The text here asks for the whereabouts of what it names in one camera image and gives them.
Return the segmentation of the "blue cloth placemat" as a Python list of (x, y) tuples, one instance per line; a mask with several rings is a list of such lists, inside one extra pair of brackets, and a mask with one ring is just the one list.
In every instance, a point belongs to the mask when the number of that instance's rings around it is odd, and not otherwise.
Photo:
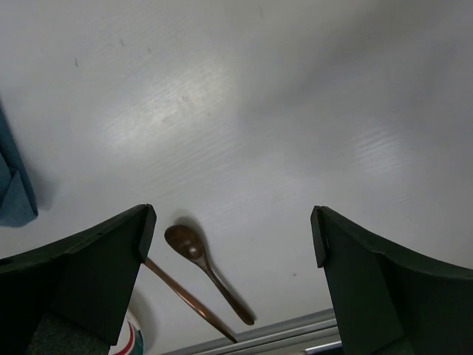
[(1, 227), (21, 228), (38, 217), (33, 186), (1, 108)]

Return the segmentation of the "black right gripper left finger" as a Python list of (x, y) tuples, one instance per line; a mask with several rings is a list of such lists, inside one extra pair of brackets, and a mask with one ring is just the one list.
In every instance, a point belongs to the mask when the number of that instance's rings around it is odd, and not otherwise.
[(149, 204), (1, 260), (2, 354), (107, 354), (156, 223)]

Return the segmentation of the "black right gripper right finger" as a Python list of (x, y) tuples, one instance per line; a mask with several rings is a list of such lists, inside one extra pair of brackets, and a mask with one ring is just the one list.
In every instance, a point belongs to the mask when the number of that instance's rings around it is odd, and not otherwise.
[(310, 216), (345, 354), (471, 354), (472, 270), (374, 234), (326, 206)]

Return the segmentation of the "dark wooden spoon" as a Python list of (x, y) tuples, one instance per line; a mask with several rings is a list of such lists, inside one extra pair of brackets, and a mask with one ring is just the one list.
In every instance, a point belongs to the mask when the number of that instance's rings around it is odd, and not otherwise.
[(220, 281), (208, 257), (205, 243), (200, 234), (185, 225), (168, 227), (164, 232), (166, 242), (181, 256), (198, 266), (215, 284), (237, 316), (246, 324), (254, 325), (255, 318), (241, 301)]

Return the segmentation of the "copper table knife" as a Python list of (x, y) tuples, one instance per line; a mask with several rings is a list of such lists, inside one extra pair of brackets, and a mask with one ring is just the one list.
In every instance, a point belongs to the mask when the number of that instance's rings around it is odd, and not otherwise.
[(222, 335), (229, 339), (233, 344), (237, 343), (237, 339), (231, 333), (228, 326), (221, 321), (209, 308), (203, 305), (196, 297), (187, 292), (177, 281), (170, 277), (164, 270), (162, 270), (149, 257), (144, 261), (144, 266), (147, 267), (153, 274), (158, 276), (187, 306), (203, 318), (209, 325), (217, 329)]

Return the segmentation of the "white plate green red rim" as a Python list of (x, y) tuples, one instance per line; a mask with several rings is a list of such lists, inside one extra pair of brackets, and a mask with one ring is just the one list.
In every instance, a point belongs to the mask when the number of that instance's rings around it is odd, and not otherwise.
[(152, 354), (158, 335), (156, 312), (138, 288), (132, 292), (120, 334), (109, 354)]

